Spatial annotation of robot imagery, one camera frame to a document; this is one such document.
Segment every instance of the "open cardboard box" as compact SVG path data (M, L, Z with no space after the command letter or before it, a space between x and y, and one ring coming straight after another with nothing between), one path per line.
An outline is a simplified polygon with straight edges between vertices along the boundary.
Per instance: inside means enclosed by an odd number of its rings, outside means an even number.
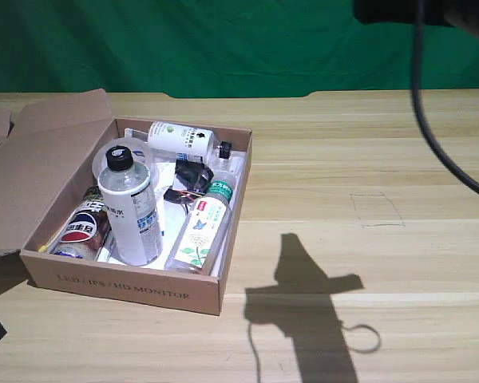
M125 128L147 132L152 122L114 118L102 89L27 105L10 134L10 112L0 110L0 256L20 250L41 288L218 315L250 169L250 130L184 123L211 129L246 153L217 277L37 252L95 184L99 148Z

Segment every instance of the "green backdrop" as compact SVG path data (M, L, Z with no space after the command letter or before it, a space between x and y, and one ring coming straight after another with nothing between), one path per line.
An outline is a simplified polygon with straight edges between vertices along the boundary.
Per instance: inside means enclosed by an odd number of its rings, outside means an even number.
M479 41L426 31L423 86L479 88ZM0 0L0 92L407 89L410 39L359 24L350 0Z

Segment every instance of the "electric cord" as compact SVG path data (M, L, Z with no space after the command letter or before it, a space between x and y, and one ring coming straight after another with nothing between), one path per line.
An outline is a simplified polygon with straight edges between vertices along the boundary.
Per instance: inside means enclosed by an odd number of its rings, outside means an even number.
M414 107L414 114L417 119L421 134L426 143L431 148L434 155L441 163L465 186L479 195L479 183L466 174L454 161L447 155L445 150L438 143L436 137L431 132L430 125L424 114L421 99L421 80L422 80L422 54L424 50L424 27L425 27L425 8L426 0L417 0L417 17L414 25L413 49L411 59L411 98Z

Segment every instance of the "table surface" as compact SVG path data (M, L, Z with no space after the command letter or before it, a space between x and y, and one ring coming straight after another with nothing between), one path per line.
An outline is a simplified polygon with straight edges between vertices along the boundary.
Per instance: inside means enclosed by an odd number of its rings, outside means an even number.
M4 259L0 382L479 382L479 196L426 146L407 92L110 100L118 116L253 130L223 312L37 289ZM424 102L479 180L479 90Z

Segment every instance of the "bottle cap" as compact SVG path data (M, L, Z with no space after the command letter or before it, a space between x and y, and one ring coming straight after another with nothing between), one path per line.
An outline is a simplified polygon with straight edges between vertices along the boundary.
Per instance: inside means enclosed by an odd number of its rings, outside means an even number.
M114 146L106 152L106 163L113 172L123 172L133 166L133 156L129 148Z
M232 145L230 142L222 141L219 146L219 158L228 159L231 156Z

